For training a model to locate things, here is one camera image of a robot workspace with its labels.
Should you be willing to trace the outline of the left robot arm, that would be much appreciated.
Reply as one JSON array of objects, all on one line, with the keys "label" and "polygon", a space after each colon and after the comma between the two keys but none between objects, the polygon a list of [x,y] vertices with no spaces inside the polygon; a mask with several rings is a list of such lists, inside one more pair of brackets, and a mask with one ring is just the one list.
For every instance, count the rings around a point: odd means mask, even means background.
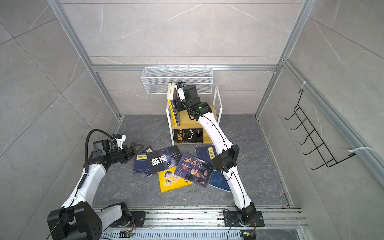
[{"label": "left robot arm", "polygon": [[144,145],[124,144],[124,137],[93,143],[82,177],[65,203],[47,218],[50,237],[54,240],[98,240],[109,226],[126,227],[133,217],[125,202],[112,204],[100,212],[92,205],[98,186],[108,168],[127,163],[144,149]]}]

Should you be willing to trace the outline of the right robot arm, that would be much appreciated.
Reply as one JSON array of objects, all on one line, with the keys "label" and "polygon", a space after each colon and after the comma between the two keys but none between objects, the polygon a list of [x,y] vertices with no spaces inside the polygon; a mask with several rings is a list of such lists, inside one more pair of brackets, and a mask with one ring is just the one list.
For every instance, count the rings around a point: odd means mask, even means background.
[{"label": "right robot arm", "polygon": [[225,136],[215,119],[211,107],[206,102],[201,102],[196,86],[179,82],[176,84],[176,90],[178,92],[176,99],[177,111],[187,111],[189,116],[204,128],[215,146],[218,155],[213,159],[213,164],[221,173],[222,178],[229,184],[234,197],[235,222],[242,226],[265,226],[263,215],[260,211],[257,211],[248,196],[238,172],[239,146],[233,145]]}]

